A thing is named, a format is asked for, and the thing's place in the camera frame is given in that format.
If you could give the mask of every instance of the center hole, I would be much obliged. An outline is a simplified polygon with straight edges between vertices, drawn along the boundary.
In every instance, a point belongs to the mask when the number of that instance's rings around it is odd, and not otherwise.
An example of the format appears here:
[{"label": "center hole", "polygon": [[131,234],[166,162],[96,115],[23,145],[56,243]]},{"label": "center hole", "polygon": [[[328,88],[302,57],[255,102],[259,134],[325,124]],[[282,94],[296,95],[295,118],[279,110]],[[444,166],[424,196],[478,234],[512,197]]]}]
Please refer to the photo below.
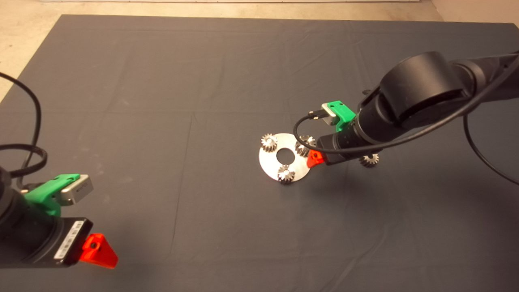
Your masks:
[{"label": "center hole", "polygon": [[292,164],[295,160],[294,153],[288,148],[282,148],[276,154],[276,158],[281,164]]}]

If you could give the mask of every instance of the green bracket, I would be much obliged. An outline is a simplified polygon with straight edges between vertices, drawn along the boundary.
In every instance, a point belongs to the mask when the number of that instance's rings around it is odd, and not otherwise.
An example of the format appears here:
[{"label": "green bracket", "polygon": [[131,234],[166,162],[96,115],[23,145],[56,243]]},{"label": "green bracket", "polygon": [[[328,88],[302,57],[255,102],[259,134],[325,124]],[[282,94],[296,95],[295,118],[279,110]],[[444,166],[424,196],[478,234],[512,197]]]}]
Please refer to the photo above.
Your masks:
[{"label": "green bracket", "polygon": [[61,216],[56,197],[67,185],[79,179],[79,174],[58,175],[25,195],[25,199],[51,216]]},{"label": "green bracket", "polygon": [[326,104],[328,108],[334,112],[339,121],[335,125],[335,131],[340,132],[344,129],[344,126],[351,122],[355,118],[355,113],[349,107],[347,107],[342,101],[331,101]]}]

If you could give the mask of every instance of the metal gear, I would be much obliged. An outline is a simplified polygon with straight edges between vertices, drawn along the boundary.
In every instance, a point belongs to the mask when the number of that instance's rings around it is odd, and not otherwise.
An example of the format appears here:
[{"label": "metal gear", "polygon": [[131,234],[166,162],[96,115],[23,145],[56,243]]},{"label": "metal gear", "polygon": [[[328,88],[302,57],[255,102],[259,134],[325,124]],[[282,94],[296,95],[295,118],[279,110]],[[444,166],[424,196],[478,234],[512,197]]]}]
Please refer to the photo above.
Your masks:
[{"label": "metal gear", "polygon": [[359,161],[360,161],[360,164],[362,164],[365,167],[374,167],[375,165],[377,165],[377,163],[379,161],[378,154],[374,153],[371,155],[363,156],[363,157],[359,158]]},{"label": "metal gear", "polygon": [[281,183],[290,183],[294,180],[295,172],[289,169],[289,165],[284,164],[278,170],[278,180]]},{"label": "metal gear", "polygon": [[[315,147],[317,145],[316,140],[312,136],[303,135],[303,136],[299,136],[299,137],[303,141],[305,141],[307,144],[310,144],[311,146]],[[310,152],[310,149],[306,148],[304,145],[302,145],[298,141],[295,144],[295,151],[297,152],[297,154],[301,155],[302,157],[308,157],[308,153]]]},{"label": "metal gear", "polygon": [[265,134],[261,137],[261,147],[266,152],[272,152],[278,146],[278,138],[273,134]]}]

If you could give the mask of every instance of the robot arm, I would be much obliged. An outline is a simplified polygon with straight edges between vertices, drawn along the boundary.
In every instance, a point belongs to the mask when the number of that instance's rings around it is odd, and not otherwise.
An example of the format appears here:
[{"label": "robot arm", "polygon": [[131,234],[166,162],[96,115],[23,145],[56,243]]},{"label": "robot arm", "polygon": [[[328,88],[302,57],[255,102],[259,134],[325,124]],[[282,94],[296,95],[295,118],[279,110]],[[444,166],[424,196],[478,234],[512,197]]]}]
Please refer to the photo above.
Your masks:
[{"label": "robot arm", "polygon": [[[494,90],[483,92],[487,95],[483,101],[517,98],[519,67],[513,63],[518,58],[519,54],[510,54],[447,62],[440,53],[427,52],[405,59],[360,102],[353,120],[344,123],[340,131],[317,140],[318,148],[341,150],[393,141],[451,115],[505,72],[507,77]],[[317,118],[329,117],[326,104],[323,110]],[[332,165],[382,149],[321,154],[326,164]]]}]

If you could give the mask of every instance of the concrete floor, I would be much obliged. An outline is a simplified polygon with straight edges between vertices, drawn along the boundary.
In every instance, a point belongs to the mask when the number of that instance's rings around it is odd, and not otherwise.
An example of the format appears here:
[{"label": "concrete floor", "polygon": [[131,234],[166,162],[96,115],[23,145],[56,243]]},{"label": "concrete floor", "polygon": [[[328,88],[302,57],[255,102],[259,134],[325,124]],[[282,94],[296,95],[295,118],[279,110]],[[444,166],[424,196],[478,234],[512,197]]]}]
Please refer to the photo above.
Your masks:
[{"label": "concrete floor", "polygon": [[[466,7],[480,7],[472,19]],[[62,14],[280,18],[280,19],[345,19],[345,20],[409,20],[490,21],[485,12],[502,6],[514,22],[519,11],[517,0],[497,2],[485,0],[421,0],[417,3],[96,3],[40,2],[39,0],[0,0],[0,71],[17,77],[38,49],[54,23]],[[516,9],[507,9],[507,5]],[[0,101],[11,87],[0,80]]]}]

